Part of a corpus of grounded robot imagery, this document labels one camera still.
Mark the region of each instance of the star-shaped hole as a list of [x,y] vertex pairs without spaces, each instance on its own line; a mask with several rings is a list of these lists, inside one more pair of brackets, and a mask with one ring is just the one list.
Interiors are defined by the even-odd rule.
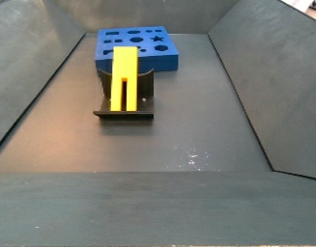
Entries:
[[154,36],[154,37],[152,38],[152,40],[153,40],[154,42],[162,41],[162,39],[164,39],[164,37],[160,37],[160,36]]

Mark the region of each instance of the blue shape sorter block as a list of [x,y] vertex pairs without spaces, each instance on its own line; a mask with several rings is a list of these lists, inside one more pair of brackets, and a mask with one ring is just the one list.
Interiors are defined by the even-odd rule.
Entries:
[[139,73],[178,68],[178,51],[162,26],[101,29],[95,47],[95,67],[113,72],[114,46],[137,46]]

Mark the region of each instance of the gray wall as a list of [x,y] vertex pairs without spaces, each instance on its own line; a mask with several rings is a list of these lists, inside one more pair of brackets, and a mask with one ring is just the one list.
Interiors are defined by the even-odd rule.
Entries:
[[89,33],[101,28],[162,25],[169,33],[205,34],[237,0],[56,0]]
[[241,0],[209,36],[273,169],[316,178],[316,21]]
[[83,34],[54,1],[0,2],[0,140]]

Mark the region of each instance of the hole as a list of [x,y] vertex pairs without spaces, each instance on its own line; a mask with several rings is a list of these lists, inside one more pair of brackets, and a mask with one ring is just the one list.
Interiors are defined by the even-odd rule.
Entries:
[[139,34],[139,33],[141,33],[141,31],[131,30],[131,31],[129,31],[127,33],[129,33],[130,35],[135,35],[135,34]]
[[103,51],[103,55],[107,55],[107,54],[110,54],[113,52],[113,50],[105,50]]
[[118,35],[119,32],[107,32],[106,35]]
[[122,110],[126,111],[126,83],[127,83],[127,78],[122,78]]
[[131,42],[141,42],[143,39],[141,37],[134,37],[130,39]]
[[160,36],[154,36],[154,37],[152,38],[152,40],[153,40],[154,42],[162,41],[162,39],[164,39],[164,37],[160,37]]
[[154,47],[154,49],[158,50],[158,51],[165,51],[165,50],[168,50],[168,46],[166,45],[157,45]]

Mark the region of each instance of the bin floor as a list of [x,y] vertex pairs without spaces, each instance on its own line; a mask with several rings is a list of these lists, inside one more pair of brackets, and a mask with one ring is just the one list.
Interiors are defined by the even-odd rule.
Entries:
[[0,147],[0,246],[316,245],[316,181],[269,172],[208,37],[172,38],[180,70],[130,123],[91,113],[83,39]]
[[177,71],[156,73],[152,122],[103,122],[87,35],[0,147],[0,172],[269,171],[206,35],[172,35]]

